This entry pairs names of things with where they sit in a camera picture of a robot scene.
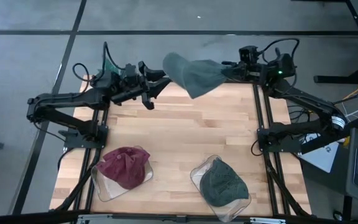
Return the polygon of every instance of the red cloth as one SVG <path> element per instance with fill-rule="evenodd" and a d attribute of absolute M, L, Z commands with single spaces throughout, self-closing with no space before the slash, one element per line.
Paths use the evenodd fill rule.
<path fill-rule="evenodd" d="M 150 154 L 141 147 L 120 147 L 103 156 L 96 168 L 105 177 L 117 182 L 124 189 L 133 189 L 143 183 L 145 164 Z"/>

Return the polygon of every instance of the wooden tabletop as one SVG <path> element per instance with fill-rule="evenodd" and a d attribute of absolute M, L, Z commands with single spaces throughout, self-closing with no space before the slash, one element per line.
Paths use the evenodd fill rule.
<path fill-rule="evenodd" d="M 272 214 L 263 158 L 250 153 L 258 128 L 252 85 L 225 83 L 192 100 L 185 90 L 171 83 L 154 102 L 155 109 L 151 111 L 139 99 L 124 102 L 122 106 L 112 104 L 108 142 L 102 151 L 103 155 L 122 146 L 142 146 L 151 155 L 153 178 L 108 202 L 100 201 L 95 191 L 91 211 L 214 215 L 193 185 L 190 172 L 216 154 L 248 186 L 252 202 L 241 215 Z M 270 102 L 274 121 L 289 123 L 286 101 L 270 99 Z M 88 120 L 92 114 L 88 108 L 77 108 L 74 116 Z M 50 208 L 59 206 L 76 185 L 84 151 L 75 149 L 62 160 Z M 254 151 L 259 152 L 257 145 Z M 303 209 L 310 212 L 299 161 L 291 154 L 280 156 L 289 191 Z M 83 191 L 81 208 L 85 206 L 87 191 L 88 184 Z M 282 212 L 277 186 L 276 195 Z"/>

